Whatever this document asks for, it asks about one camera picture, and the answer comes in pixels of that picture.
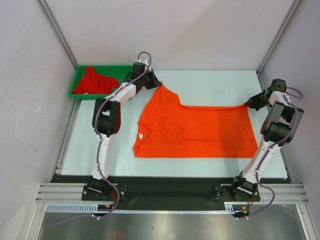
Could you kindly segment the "orange t shirt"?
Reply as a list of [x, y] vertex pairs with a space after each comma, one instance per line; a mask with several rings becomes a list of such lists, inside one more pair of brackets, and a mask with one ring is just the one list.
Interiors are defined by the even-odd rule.
[[164, 85], [138, 121], [137, 158], [252, 158], [258, 149], [248, 109], [183, 105]]

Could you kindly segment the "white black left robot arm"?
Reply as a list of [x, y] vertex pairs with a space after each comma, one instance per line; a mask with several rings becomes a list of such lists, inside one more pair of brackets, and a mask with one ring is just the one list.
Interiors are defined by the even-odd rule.
[[98, 199], [105, 200], [115, 192], [107, 182], [110, 176], [108, 162], [115, 135], [121, 127], [121, 107], [142, 88], [150, 90], [161, 85], [151, 64], [147, 60], [138, 60], [114, 93], [95, 101], [92, 126], [96, 134], [97, 151], [86, 191], [93, 193]]

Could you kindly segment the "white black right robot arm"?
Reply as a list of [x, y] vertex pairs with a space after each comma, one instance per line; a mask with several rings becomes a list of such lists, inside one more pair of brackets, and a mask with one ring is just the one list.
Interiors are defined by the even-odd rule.
[[290, 97], [302, 99], [303, 95], [300, 91], [297, 91], [298, 96], [290, 94], [288, 89], [285, 80], [273, 79], [270, 87], [250, 97], [244, 104], [256, 111], [266, 106], [270, 110], [260, 130], [262, 137], [256, 153], [230, 187], [230, 194], [236, 201], [248, 200], [258, 193], [263, 170], [274, 154], [291, 142], [297, 131], [304, 110], [296, 107]]

